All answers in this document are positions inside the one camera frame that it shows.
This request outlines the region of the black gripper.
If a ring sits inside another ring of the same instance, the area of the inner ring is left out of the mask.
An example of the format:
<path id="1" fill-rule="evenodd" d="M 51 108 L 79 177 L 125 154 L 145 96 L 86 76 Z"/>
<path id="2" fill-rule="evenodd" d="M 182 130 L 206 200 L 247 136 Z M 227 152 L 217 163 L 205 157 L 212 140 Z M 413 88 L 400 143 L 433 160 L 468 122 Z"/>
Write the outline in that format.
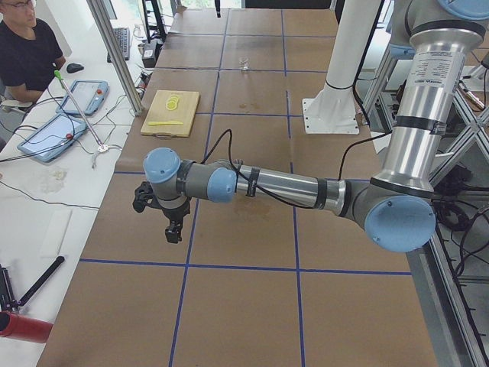
<path id="1" fill-rule="evenodd" d="M 183 220 L 190 213 L 190 198 L 187 196 L 179 196 L 172 200 L 163 200 L 160 197 L 156 198 L 160 209 L 164 215 L 170 220 L 169 226 L 165 229 L 165 237 L 169 243 L 179 243 L 182 241 Z"/>

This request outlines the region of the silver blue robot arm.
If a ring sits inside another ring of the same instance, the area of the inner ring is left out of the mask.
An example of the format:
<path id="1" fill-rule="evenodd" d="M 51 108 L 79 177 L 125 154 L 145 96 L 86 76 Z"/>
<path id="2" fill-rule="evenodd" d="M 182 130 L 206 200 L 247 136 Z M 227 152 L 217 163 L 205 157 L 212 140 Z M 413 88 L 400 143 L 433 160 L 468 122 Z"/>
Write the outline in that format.
<path id="1" fill-rule="evenodd" d="M 176 243 L 192 198 L 227 203 L 235 193 L 262 193 L 350 219 L 392 252 L 425 245 L 436 227 L 429 173 L 465 58 L 484 39 L 488 3 L 397 1 L 391 19 L 390 54 L 412 64 L 381 171 L 368 182 L 304 177 L 231 160 L 196 163 L 156 148 L 144 159 L 146 179 L 134 192 L 134 209 L 160 209 L 170 221 L 167 241 Z"/>

